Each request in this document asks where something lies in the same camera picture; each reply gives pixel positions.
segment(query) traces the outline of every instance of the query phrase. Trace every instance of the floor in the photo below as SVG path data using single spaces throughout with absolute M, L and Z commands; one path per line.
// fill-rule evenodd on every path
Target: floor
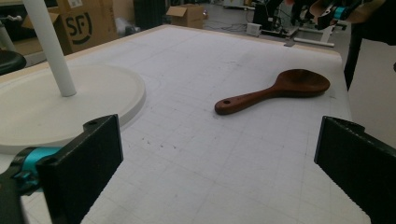
M 246 24 L 253 21 L 254 12 L 242 8 L 223 7 L 221 1 L 215 4 L 202 4 L 208 13 L 204 29 L 234 35 L 246 35 Z M 296 29 L 290 24 L 290 7 L 281 5 L 280 17 L 283 28 L 292 32 Z M 296 32 L 293 37 L 320 40 L 321 35 L 308 32 Z M 345 63 L 350 37 L 350 26 L 343 31 L 336 28 L 329 42 L 333 48 L 319 45 L 295 43 L 313 48 L 332 49 L 338 52 Z M 258 38 L 270 39 L 294 44 L 292 38 L 260 35 Z M 396 47 L 387 44 L 363 40 L 355 78 L 349 90 L 349 100 L 353 121 L 366 128 L 373 137 L 396 147 Z

